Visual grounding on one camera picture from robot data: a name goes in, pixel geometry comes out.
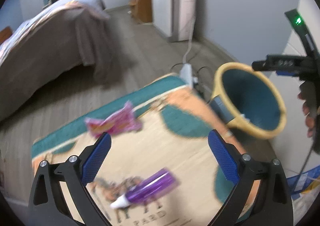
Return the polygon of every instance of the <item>rug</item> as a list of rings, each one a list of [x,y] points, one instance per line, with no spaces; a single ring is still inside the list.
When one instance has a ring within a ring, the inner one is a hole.
[[[112,137],[111,150],[95,181],[87,185],[93,200],[113,225],[207,225],[233,188],[208,146],[208,133],[214,128],[240,153],[245,150],[211,108],[175,75],[160,78],[36,141],[32,146],[34,172],[42,160],[64,162],[94,144],[96,140],[86,132],[84,119],[105,119],[128,100],[143,128]],[[135,179],[146,179],[164,167],[179,182],[173,191],[147,207],[110,208],[106,191],[118,185],[132,187]],[[73,218],[83,222],[66,184],[60,184]],[[257,187],[255,184],[241,216],[252,205]]]

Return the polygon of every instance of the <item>blue gripper pad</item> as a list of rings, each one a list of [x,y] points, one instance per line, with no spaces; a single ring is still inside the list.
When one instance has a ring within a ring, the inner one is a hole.
[[[294,72],[287,72],[287,71],[276,71],[277,75],[284,75],[284,76],[295,76],[296,73]]]
[[[111,137],[105,134],[82,166],[81,182],[84,186],[93,182],[110,148]]]
[[[239,181],[237,164],[214,130],[208,135],[208,144],[226,179],[236,185]]]

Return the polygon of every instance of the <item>pink candy wrapper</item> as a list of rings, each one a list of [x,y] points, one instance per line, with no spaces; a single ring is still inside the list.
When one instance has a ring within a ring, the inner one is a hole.
[[[117,135],[122,132],[142,129],[142,123],[134,117],[133,106],[130,101],[126,102],[121,110],[111,114],[105,120],[85,118],[84,122],[88,131],[95,138],[99,138],[104,132]]]

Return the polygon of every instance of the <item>headboard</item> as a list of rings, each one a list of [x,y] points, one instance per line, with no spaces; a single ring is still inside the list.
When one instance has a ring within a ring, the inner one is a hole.
[[[12,36],[12,29],[8,26],[0,31],[0,45]]]

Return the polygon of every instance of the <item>green light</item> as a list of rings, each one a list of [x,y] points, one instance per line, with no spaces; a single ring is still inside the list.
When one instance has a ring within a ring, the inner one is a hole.
[[[301,18],[298,18],[297,21],[296,21],[296,24],[300,24],[301,23]]]

